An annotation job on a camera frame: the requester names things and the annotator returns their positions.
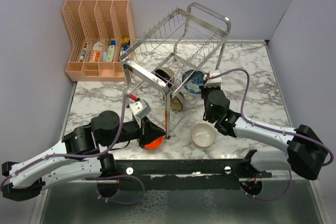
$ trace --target dish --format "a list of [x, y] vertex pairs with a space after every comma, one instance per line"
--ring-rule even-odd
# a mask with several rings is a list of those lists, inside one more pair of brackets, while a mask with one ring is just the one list
[[[187, 77], [194, 71], [194, 69], [188, 70], [183, 76], [182, 81], [187, 79]], [[197, 71], [193, 74], [191, 80], [184, 86], [184, 88], [191, 94], [200, 94], [199, 89], [203, 85], [204, 73], [202, 71]]]
[[191, 139], [202, 148], [211, 146], [216, 140], [215, 130], [206, 123], [199, 123], [191, 129]]
[[152, 143], [146, 144], [145, 149], [152, 150], [158, 148], [163, 142], [163, 137], [160, 136], [159, 138], [155, 139]]
[[168, 83], [170, 88], [174, 83], [174, 71], [170, 68], [156, 69], [155, 76], [163, 80], [165, 83]]
[[181, 111], [184, 107], [184, 95], [179, 92], [173, 99], [170, 100], [170, 108], [175, 111]]

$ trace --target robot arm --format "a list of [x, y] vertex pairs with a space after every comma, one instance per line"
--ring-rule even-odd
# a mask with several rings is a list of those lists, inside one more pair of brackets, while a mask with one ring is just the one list
[[[144, 100], [137, 100], [130, 108], [134, 120], [123, 123], [118, 143], [137, 139], [139, 146], [144, 147], [165, 135], [163, 129], [146, 117], [150, 107]], [[36, 197], [41, 190], [56, 184], [81, 178], [117, 175], [113, 155], [100, 155], [99, 144], [111, 145], [116, 137], [119, 122], [117, 113], [104, 111], [92, 118], [90, 124], [74, 129], [53, 147], [30, 160], [2, 164], [2, 174], [9, 177], [9, 183], [2, 188], [3, 196], [21, 201]]]
[[261, 123], [232, 111], [230, 101], [220, 89], [221, 77], [207, 80], [220, 73], [220, 70], [210, 71], [204, 78], [204, 85], [200, 86], [205, 108], [203, 119], [215, 123], [215, 128], [223, 135], [249, 138], [279, 149], [253, 154], [251, 165], [258, 171], [292, 170], [303, 178], [317, 179], [328, 153], [323, 147], [299, 137], [307, 136], [322, 143], [314, 131], [305, 125], [294, 129]]

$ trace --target white marble surface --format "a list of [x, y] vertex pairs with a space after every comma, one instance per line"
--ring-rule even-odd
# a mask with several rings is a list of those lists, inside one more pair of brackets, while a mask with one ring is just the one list
[[[197, 45], [184, 45], [179, 47], [181, 56], [186, 56], [188, 51]], [[149, 54], [142, 64], [151, 68], [154, 67], [165, 54]], [[216, 59], [211, 59], [202, 68], [203, 70], [214, 69]], [[284, 104], [275, 80], [274, 73], [266, 52], [264, 44], [230, 44], [228, 43], [224, 51], [224, 56], [220, 69], [226, 71], [232, 68], [243, 67], [250, 76], [250, 88], [245, 102], [244, 112], [247, 116], [259, 121], [279, 126], [289, 126]], [[242, 101], [246, 77], [243, 73], [232, 73], [222, 78], [222, 90], [230, 99], [230, 108], [239, 112]], [[90, 119], [97, 116], [104, 110], [121, 111], [121, 94], [124, 89], [124, 83], [116, 82], [78, 82], [73, 98], [69, 119], [66, 127], [66, 133], [74, 128], [85, 125]], [[215, 143], [209, 148], [199, 148], [191, 140], [191, 128], [203, 122], [203, 100], [201, 95], [193, 95], [183, 89], [186, 100], [185, 110], [190, 109], [196, 101], [197, 105], [192, 108], [185, 119], [175, 128], [172, 137], [165, 140], [155, 150], [146, 150], [139, 148], [136, 141], [119, 151], [114, 151], [116, 159], [200, 159], [200, 158], [241, 158], [251, 149], [271, 150], [270, 146], [246, 140], [243, 138], [232, 138], [217, 133]], [[159, 119], [164, 117], [164, 106], [161, 99], [152, 89], [143, 88], [140, 91], [140, 98], [144, 98], [152, 107], [152, 112]], [[125, 121], [131, 119], [129, 110], [126, 112]], [[124, 143], [117, 144], [116, 147], [123, 146]]]

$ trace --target red object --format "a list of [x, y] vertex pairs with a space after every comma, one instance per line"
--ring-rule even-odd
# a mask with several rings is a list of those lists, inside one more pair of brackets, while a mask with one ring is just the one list
[[136, 97], [134, 94], [131, 94], [131, 95], [130, 95], [130, 98], [131, 98], [134, 102], [137, 101], [137, 97]]
[[149, 150], [158, 148], [160, 144], [162, 144], [162, 142], [163, 142], [163, 137], [160, 136], [159, 138], [155, 139], [152, 143], [146, 144], [145, 148]]

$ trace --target orange bowl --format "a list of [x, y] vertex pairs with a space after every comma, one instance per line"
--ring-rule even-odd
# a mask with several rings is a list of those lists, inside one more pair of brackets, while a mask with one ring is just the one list
[[158, 148], [160, 144], [162, 144], [162, 142], [163, 142], [163, 137], [160, 136], [159, 138], [155, 139], [152, 143], [146, 144], [145, 148], [149, 150]]

